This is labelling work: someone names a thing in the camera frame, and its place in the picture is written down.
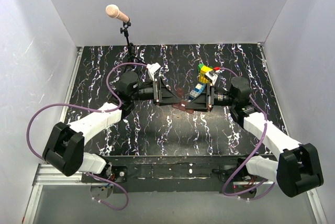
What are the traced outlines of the brown weekly pill organizer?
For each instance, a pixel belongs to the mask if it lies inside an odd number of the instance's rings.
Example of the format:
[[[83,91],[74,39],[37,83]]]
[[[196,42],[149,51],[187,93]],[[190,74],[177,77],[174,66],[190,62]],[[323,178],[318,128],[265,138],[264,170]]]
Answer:
[[[182,100],[179,103],[173,103],[172,107],[175,108],[175,109],[178,109],[180,111],[184,111],[184,112],[186,112],[188,114],[193,114],[194,113],[193,109],[187,109],[186,108],[188,104],[189,104],[188,101]]]

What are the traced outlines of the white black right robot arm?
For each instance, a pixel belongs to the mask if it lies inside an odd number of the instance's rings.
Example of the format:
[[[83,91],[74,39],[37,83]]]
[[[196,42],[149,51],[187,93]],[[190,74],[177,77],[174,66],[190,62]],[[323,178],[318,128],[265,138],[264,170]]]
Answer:
[[[316,147],[311,143],[302,144],[278,129],[250,95],[247,79],[233,77],[228,92],[223,93],[209,85],[186,106],[186,109],[194,111],[211,111],[213,106],[227,106],[234,122],[253,134],[259,140],[258,145],[264,144],[275,156],[275,160],[269,160],[253,150],[247,157],[238,159],[237,168],[230,171],[226,182],[230,183],[235,176],[243,181],[261,177],[277,184],[288,197],[323,185]]]

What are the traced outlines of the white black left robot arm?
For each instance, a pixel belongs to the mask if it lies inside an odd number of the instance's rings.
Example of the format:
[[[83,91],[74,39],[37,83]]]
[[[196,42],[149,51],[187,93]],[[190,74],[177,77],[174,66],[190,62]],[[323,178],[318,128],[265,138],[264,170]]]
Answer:
[[[43,151],[44,160],[65,176],[76,172],[89,172],[98,181],[106,182],[111,177],[111,163],[98,154],[85,152],[85,145],[101,131],[126,118],[134,109],[137,100],[151,100],[160,106],[181,102],[167,88],[161,77],[155,76],[139,85],[136,72],[123,74],[116,83],[115,93],[98,112],[90,113],[69,124],[57,123]]]

